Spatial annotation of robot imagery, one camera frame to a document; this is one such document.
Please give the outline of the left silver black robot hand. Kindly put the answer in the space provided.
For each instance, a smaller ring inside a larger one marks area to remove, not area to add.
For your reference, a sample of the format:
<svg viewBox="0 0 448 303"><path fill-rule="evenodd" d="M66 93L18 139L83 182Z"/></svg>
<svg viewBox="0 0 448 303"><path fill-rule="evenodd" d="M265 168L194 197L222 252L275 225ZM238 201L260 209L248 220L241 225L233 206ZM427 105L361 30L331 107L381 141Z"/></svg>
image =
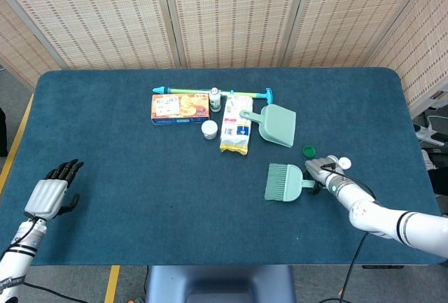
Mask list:
<svg viewBox="0 0 448 303"><path fill-rule="evenodd" d="M83 165L84 162L79 162L78 159L63 162L39 180L24 208L26 217L49 221L57 216L72 212L77 207L81 195L74 194L71 201L66 205L63 205L63 201L78 170Z"/></svg>

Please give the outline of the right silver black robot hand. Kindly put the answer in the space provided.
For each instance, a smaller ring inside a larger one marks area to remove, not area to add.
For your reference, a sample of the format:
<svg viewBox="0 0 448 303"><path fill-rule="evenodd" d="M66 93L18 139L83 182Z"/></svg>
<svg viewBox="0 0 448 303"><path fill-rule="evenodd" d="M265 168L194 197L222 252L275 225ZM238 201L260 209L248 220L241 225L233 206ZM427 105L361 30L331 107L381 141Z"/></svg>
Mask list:
<svg viewBox="0 0 448 303"><path fill-rule="evenodd" d="M315 185L310 192L317 195L326 189L334 197L339 196L340 185L344 180L344 170L339 165L339 160L334 155L325 158L315 158L305 162L308 175L315 180Z"/></svg>

